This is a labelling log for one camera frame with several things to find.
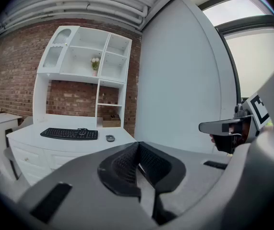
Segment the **bundle of white ceiling pipes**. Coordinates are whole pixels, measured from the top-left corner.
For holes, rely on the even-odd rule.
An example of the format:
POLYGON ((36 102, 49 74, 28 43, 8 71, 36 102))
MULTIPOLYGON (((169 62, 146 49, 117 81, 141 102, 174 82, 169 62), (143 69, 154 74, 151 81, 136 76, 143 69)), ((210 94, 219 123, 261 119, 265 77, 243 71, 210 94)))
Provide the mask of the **bundle of white ceiling pipes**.
POLYGON ((147 0, 11 0, 0 14, 0 34, 19 25, 56 18, 101 17, 138 28, 147 0))

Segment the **large window dark frame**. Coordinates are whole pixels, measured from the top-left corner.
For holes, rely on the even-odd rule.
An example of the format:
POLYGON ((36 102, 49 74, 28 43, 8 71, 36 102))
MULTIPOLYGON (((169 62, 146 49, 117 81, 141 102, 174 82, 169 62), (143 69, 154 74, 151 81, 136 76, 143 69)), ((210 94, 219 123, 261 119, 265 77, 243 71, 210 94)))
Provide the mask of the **large window dark frame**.
POLYGON ((273 8, 266 0, 209 0, 199 8, 227 43, 241 97, 250 97, 274 72, 273 8))

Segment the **person's right hand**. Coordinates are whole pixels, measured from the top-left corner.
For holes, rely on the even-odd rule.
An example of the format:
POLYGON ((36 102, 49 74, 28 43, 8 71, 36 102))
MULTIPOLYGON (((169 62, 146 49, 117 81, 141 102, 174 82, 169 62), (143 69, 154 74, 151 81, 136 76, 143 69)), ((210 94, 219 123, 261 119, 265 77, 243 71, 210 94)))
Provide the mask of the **person's right hand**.
POLYGON ((211 142, 214 143, 218 151, 233 154, 236 147, 246 142, 248 139, 249 130, 250 126, 246 124, 243 124, 242 126, 229 125, 228 132, 231 134, 230 136, 218 136, 211 134, 211 142))

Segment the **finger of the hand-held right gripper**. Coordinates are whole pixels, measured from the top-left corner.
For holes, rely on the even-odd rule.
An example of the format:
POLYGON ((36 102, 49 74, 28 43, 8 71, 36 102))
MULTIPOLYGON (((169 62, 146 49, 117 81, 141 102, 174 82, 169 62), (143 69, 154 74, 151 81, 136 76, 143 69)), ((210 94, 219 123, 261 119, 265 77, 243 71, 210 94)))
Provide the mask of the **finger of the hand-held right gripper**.
POLYGON ((199 124, 199 131, 211 135, 248 135, 252 116, 205 122, 199 124))

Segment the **ribbed glass cabinet door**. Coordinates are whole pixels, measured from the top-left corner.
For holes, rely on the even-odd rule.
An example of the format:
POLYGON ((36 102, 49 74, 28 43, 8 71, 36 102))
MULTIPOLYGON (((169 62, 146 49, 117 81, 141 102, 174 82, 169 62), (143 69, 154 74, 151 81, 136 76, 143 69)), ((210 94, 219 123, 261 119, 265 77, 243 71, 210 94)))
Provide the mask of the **ribbed glass cabinet door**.
POLYGON ((64 53, 68 49, 71 40, 72 29, 66 26, 60 26, 52 36, 46 46, 46 52, 42 56, 43 72, 59 72, 60 63, 63 60, 64 53))

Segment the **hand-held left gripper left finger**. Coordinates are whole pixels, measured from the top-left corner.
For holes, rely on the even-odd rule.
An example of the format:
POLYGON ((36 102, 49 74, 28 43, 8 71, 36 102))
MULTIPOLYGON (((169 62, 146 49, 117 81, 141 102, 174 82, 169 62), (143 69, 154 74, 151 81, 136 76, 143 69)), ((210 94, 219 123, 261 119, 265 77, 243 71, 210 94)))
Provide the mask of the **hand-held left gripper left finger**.
POLYGON ((60 207, 45 224, 53 230, 152 230, 157 223, 146 214, 138 198, 118 196, 98 177, 99 164, 122 151, 124 144, 77 157, 31 186, 19 199, 18 206, 30 213, 58 183, 71 185, 60 207))

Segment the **grey chair black frame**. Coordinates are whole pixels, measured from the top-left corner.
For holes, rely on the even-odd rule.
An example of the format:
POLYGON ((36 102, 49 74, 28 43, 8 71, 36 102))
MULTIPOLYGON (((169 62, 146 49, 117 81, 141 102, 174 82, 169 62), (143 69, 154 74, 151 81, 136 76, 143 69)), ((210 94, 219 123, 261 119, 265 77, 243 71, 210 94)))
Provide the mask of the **grey chair black frame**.
MULTIPOLYGON (((16 130, 22 129, 24 127, 27 127, 29 125, 32 125, 32 124, 33 124, 33 117, 28 116, 23 120, 23 122, 19 126, 5 130, 5 135, 12 133, 16 130)), ((20 178, 22 172, 21 172, 19 166, 17 165, 16 159, 14 158, 12 149, 9 144, 9 139, 7 137, 6 137, 6 146, 7 146, 7 148, 3 152, 4 156, 9 160, 14 177, 16 180, 18 180, 20 178)))

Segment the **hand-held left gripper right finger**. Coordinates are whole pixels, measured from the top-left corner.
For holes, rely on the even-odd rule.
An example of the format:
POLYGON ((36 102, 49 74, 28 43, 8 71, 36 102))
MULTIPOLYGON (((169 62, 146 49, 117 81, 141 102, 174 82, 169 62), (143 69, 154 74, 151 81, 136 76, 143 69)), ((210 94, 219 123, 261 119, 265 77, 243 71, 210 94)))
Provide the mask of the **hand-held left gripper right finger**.
POLYGON ((179 186, 155 199, 155 189, 145 176, 144 166, 139 166, 140 205, 157 224, 179 217, 198 203, 220 179, 231 159, 226 155, 185 151, 152 142, 148 144, 181 160, 186 168, 179 186))

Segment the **white desk with drawers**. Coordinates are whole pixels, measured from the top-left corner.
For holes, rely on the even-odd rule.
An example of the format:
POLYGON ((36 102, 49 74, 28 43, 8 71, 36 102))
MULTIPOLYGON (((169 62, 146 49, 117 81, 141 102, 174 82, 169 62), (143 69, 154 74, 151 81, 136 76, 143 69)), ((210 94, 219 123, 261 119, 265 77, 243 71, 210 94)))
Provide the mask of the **white desk with drawers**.
POLYGON ((37 123, 7 135, 14 158, 30 185, 49 175, 70 160, 132 143, 136 140, 123 128, 98 128, 98 139, 71 141, 40 136, 49 127, 65 128, 53 123, 37 123), (106 135, 113 135, 114 142, 107 142, 106 135))

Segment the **black keyboard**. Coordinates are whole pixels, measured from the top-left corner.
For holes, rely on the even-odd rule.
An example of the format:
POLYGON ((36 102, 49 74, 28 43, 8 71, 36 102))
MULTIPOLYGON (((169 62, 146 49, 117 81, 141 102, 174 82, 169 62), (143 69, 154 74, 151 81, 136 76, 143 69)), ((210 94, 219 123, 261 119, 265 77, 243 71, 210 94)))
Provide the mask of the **black keyboard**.
POLYGON ((98 131, 89 130, 86 128, 78 129, 63 129, 63 128, 48 128, 40 133, 40 136, 53 139, 63 140, 97 140, 98 131))

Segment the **wooden organizer box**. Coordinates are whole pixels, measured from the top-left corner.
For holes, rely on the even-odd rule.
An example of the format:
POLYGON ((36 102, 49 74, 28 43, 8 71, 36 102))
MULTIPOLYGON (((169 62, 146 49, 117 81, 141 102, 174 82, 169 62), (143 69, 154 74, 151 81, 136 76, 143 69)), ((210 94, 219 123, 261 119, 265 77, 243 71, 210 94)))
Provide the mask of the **wooden organizer box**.
POLYGON ((121 127, 121 119, 119 115, 104 115, 102 127, 121 127))

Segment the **white hutch shelf unit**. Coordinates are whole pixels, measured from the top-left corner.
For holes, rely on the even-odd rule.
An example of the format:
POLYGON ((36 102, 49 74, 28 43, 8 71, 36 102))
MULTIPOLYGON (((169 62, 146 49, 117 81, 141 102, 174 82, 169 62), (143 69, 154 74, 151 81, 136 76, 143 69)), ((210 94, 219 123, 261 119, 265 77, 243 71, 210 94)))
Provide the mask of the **white hutch shelf unit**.
POLYGON ((124 127, 127 77, 132 40, 118 34, 93 28, 66 27, 72 29, 72 35, 68 49, 60 63, 59 72, 43 72, 43 60, 41 57, 33 92, 32 113, 34 123, 75 124, 78 127, 88 127, 90 129, 102 127, 102 119, 97 114, 93 117, 78 117, 47 113, 48 83, 49 81, 62 80, 95 84, 98 89, 101 87, 118 89, 118 101, 114 106, 118 109, 121 127, 124 127), (92 58, 100 58, 97 76, 93 76, 92 58))

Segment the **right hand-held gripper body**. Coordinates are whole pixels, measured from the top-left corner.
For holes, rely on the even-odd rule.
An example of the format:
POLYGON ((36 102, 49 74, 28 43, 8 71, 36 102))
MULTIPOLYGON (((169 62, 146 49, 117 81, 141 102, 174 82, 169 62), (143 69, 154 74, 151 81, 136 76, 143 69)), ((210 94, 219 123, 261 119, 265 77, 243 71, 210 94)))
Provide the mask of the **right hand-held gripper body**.
POLYGON ((271 121, 269 113, 258 93, 254 93, 235 107, 234 119, 242 124, 241 135, 245 140, 254 140, 271 121))

